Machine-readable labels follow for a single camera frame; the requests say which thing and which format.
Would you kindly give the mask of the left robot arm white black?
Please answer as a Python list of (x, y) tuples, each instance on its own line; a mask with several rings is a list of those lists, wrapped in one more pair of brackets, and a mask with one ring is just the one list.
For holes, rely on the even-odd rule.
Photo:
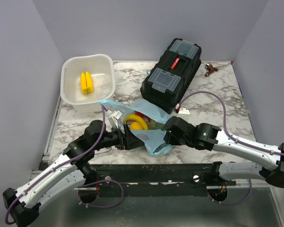
[(43, 205), (41, 199), (50, 199), (46, 193), (53, 189), (60, 180), (77, 172), (79, 181), (86, 187), (92, 186), (97, 180), (95, 169), (88, 163), (95, 156), (95, 151), (108, 147), (118, 150), (132, 150), (144, 146), (144, 143), (130, 131), (112, 128), (106, 131), (102, 120), (93, 120), (83, 135), (71, 142), (61, 155), (42, 173), (17, 189), (8, 188), (2, 196), (7, 209), (6, 224), (10, 225), (9, 217), (18, 227), (27, 227), (39, 216)]

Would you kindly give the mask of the light blue plastic bag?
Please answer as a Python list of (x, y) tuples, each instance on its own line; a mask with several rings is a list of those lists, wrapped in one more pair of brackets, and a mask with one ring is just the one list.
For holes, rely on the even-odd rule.
[(141, 129), (133, 129), (131, 125), (130, 132), (134, 138), (142, 141), (151, 156), (167, 154), (173, 146), (164, 141), (166, 131), (164, 130), (165, 123), (171, 118), (161, 108), (144, 100), (137, 99), (131, 105), (125, 105), (121, 102), (112, 100), (103, 100), (99, 102), (107, 109), (107, 117), (112, 127), (125, 131), (125, 126), (128, 121), (138, 122), (136, 118), (131, 118), (130, 115), (136, 115), (137, 112), (142, 113), (145, 117), (150, 118), (149, 122), (139, 122)]

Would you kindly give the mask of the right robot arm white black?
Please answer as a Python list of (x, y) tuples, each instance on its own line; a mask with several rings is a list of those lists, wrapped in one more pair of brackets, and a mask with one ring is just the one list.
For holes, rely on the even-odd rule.
[(239, 163), (221, 164), (210, 171), (209, 182), (220, 185), (224, 180), (259, 179), (268, 184), (284, 188), (284, 143), (266, 145), (233, 136), (225, 130), (208, 123), (193, 126), (182, 118), (173, 116), (164, 125), (167, 144), (186, 145), (197, 150), (219, 151), (249, 160), (247, 165)]

